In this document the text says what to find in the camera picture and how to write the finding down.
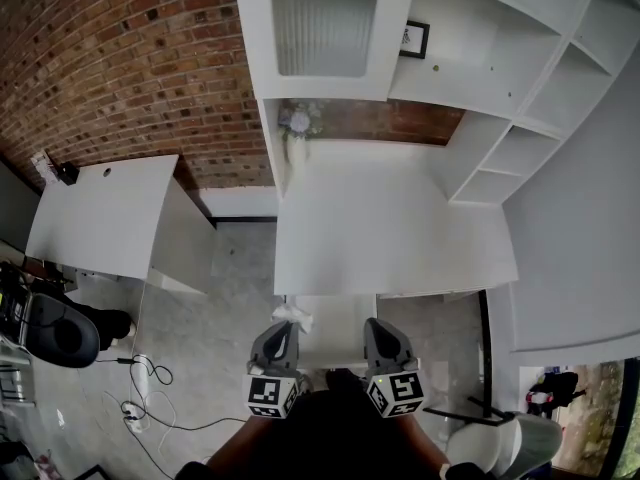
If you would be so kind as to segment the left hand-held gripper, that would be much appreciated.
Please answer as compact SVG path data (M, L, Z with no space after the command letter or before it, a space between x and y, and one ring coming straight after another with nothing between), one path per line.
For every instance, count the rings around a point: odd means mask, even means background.
M244 404L253 416L286 419L301 391L297 322L273 324L254 341L243 376Z

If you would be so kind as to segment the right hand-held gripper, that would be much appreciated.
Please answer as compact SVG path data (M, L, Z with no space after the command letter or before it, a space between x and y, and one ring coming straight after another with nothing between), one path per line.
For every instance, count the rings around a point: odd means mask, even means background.
M424 375L408 337L389 322L370 317L363 345L369 368L391 368L368 379L365 393L378 415L387 419L415 413L425 400Z

